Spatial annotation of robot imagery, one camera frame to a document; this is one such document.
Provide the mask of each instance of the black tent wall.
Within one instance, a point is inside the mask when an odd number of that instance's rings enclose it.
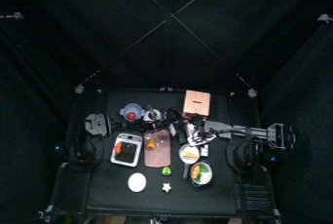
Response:
[[[73,87],[101,68],[91,87],[244,91],[241,74],[260,91],[262,124],[301,132],[273,174],[282,213],[331,223],[333,30],[316,19],[332,0],[198,0],[178,16],[189,31],[166,12],[190,1],[0,1],[2,16],[24,14],[0,19],[2,223],[34,223],[48,205]]]
[[[332,223],[333,25],[323,24],[262,89],[262,122],[300,129],[274,171],[276,197],[303,223]]]

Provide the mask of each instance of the metal bracket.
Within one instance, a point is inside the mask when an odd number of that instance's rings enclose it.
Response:
[[[52,209],[54,209],[54,206],[48,205],[46,211],[38,212],[40,214],[39,219],[43,219],[44,222],[47,222],[47,223],[51,222]]]

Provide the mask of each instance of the black table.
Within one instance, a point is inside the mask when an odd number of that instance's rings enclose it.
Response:
[[[145,108],[184,108],[185,92],[149,91],[98,91],[79,95],[71,114],[69,137],[78,134],[85,118],[91,113],[105,113],[119,121],[119,110],[127,103],[135,102]],[[246,93],[212,93],[212,108],[208,120],[229,125],[260,127],[257,102]],[[241,200],[240,175],[226,163],[228,141],[218,138],[210,143],[210,155],[205,160],[212,164],[214,177],[209,185],[194,187],[182,179],[184,163],[178,157],[180,143],[171,140],[171,176],[162,175],[161,168],[145,166],[142,148],[135,168],[113,164],[111,153],[119,132],[99,139],[103,146],[103,161],[89,172],[59,168],[59,176],[52,197],[55,214],[122,214],[165,216],[240,216],[245,211]],[[147,186],[139,193],[130,191],[127,179],[134,172],[147,178]],[[170,183],[171,190],[162,190],[163,183]]]

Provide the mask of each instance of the pot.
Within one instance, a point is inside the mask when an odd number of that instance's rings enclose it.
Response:
[[[213,179],[213,169],[208,161],[202,161],[192,167],[192,181],[196,187],[206,185]]]

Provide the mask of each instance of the white object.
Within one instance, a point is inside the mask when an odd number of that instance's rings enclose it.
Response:
[[[202,155],[202,157],[209,157],[209,144],[206,144],[206,145],[201,148],[201,155]]]
[[[162,188],[162,190],[165,190],[165,191],[169,193],[169,191],[171,190],[170,183],[163,183],[163,188]]]
[[[134,173],[129,178],[129,188],[133,192],[141,192],[146,188],[146,176],[142,173]]]
[[[141,155],[141,147],[142,147],[142,137],[139,135],[129,134],[129,133],[121,133],[115,142],[115,147],[122,142],[122,144],[133,144],[137,145],[137,151],[134,154],[134,160],[133,163],[123,162],[121,159],[118,159],[118,154],[115,152],[115,148],[111,155],[111,162],[114,164],[121,164],[125,166],[135,167],[138,165],[139,155]]]
[[[162,113],[161,113],[161,111],[157,110],[157,109],[154,109],[154,113],[155,113],[155,116],[157,116],[157,120],[161,120],[162,119]],[[151,115],[151,112],[146,111],[145,116],[143,116],[143,120],[145,121],[150,121],[150,122],[154,121],[151,119],[150,115]]]
[[[317,20],[324,20],[324,21],[327,21],[327,23],[328,23],[329,21],[333,20],[333,18],[331,18],[327,14],[323,14],[323,15],[319,17]]]

